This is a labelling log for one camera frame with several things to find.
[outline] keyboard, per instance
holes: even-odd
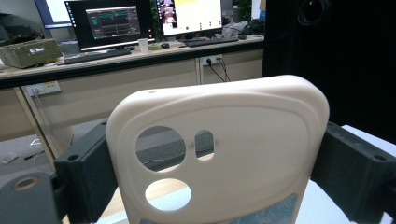
[[[65,58],[64,64],[85,63],[89,61],[112,58],[112,57],[128,55],[128,54],[131,54],[131,51],[129,49],[114,49],[114,50],[109,50],[108,52],[105,53],[95,53],[95,54],[87,54],[81,57]]]
[[[224,38],[212,38],[212,39],[207,39],[207,40],[185,42],[184,44],[187,47],[199,47],[199,46],[222,44],[222,43],[229,43],[229,42],[235,42],[235,41],[238,41],[237,37],[227,37],[227,38],[224,37]]]

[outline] computer mouse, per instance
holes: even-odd
[[[169,44],[168,43],[162,43],[161,48],[163,49],[169,49]]]

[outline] power outlet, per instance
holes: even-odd
[[[58,81],[50,81],[26,86],[26,90],[30,96],[34,96],[38,91],[39,95],[61,91]]]
[[[219,59],[222,59],[222,55],[221,54],[216,54],[216,55],[202,57],[201,58],[201,63],[202,63],[203,66],[209,65],[209,63],[207,62],[208,59],[210,59],[211,64],[220,63]]]

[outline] electrical socket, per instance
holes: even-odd
[[[201,57],[201,63],[202,63],[203,66],[209,65],[207,63],[207,59],[210,59],[210,61],[212,61],[212,64],[220,63],[219,59],[222,59],[222,54],[216,54],[216,55]]]

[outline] computer monitor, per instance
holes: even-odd
[[[219,29],[220,0],[156,0],[164,36],[186,35]]]
[[[46,29],[72,26],[63,0],[35,0],[35,5]]]
[[[148,0],[65,1],[81,51],[123,48],[155,41]]]

